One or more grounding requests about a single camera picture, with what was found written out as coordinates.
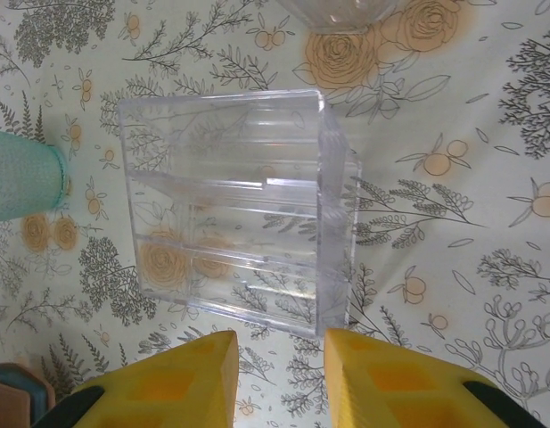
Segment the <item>floral tablecloth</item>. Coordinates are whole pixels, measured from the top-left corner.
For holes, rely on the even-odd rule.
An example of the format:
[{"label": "floral tablecloth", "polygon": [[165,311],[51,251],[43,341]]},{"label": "floral tablecloth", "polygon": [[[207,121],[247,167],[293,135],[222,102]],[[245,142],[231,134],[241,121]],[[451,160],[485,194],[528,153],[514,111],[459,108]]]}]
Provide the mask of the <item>floral tablecloth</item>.
[{"label": "floral tablecloth", "polygon": [[364,164],[349,328],[472,367],[550,426],[550,0],[411,0],[358,36],[273,0],[0,0],[0,129],[60,147],[71,178],[58,209],[0,224],[0,361],[62,397],[234,329],[235,426],[329,428],[323,342],[137,292],[116,114],[312,86]]}]

